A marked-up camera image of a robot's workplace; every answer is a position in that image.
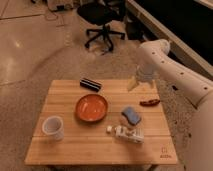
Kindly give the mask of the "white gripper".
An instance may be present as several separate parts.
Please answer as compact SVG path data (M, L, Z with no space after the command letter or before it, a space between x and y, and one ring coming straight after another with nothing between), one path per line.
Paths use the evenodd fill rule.
M127 85L128 91L131 91L135 87L137 87L138 81L139 82L149 82L149 85L151 88L156 87L156 83L153 80L154 79L154 69L153 68L138 66L136 69L135 77L132 77L129 80L128 85Z

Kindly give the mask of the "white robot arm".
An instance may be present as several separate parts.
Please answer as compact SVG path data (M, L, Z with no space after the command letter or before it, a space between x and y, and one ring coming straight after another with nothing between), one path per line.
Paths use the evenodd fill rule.
M186 153L186 171L213 171L213 81L168 57L165 39L143 42L138 50L138 67L127 90L140 82L152 83L157 71L174 83L197 108Z

